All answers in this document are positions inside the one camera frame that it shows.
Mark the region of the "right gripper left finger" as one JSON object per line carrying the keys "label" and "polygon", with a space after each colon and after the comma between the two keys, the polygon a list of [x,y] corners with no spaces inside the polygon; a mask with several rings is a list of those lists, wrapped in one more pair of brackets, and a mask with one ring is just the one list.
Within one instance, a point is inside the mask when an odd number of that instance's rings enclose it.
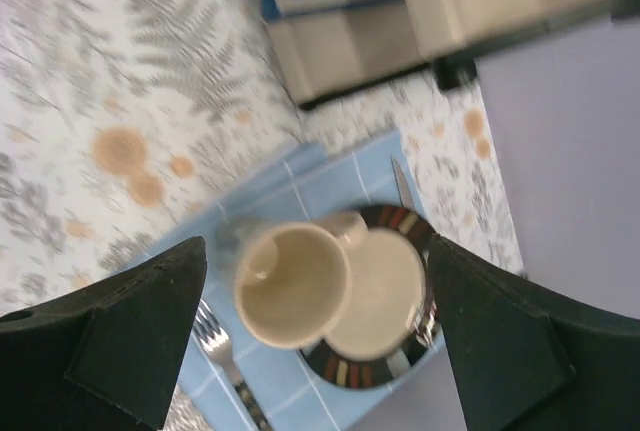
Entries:
{"label": "right gripper left finger", "polygon": [[2,429],[162,429],[206,271],[205,241],[192,237],[2,316]]}

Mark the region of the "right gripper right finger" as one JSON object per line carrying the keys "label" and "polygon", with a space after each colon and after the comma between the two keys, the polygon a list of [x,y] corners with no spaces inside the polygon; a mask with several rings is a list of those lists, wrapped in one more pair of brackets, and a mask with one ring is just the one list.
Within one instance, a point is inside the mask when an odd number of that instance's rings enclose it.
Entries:
{"label": "right gripper right finger", "polygon": [[636,430],[639,322],[434,235],[429,281],[470,430]]}

